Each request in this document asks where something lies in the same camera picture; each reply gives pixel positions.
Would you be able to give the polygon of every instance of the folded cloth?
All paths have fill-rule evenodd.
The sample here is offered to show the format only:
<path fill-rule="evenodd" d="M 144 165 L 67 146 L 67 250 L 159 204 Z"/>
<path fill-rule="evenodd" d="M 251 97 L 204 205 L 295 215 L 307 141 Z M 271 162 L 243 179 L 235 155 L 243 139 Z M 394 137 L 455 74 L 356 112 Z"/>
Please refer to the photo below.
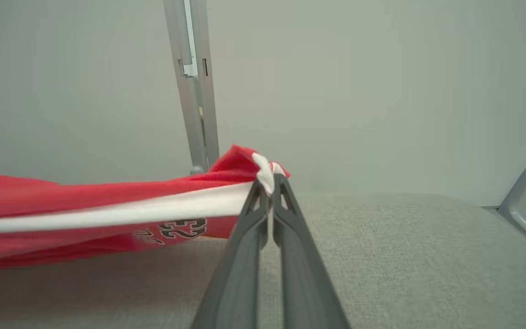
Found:
<path fill-rule="evenodd" d="M 273 192 L 275 162 L 234 145 L 204 174 L 170 181 L 59 185 L 0 175 L 0 267 L 228 238 L 251 182 Z"/>

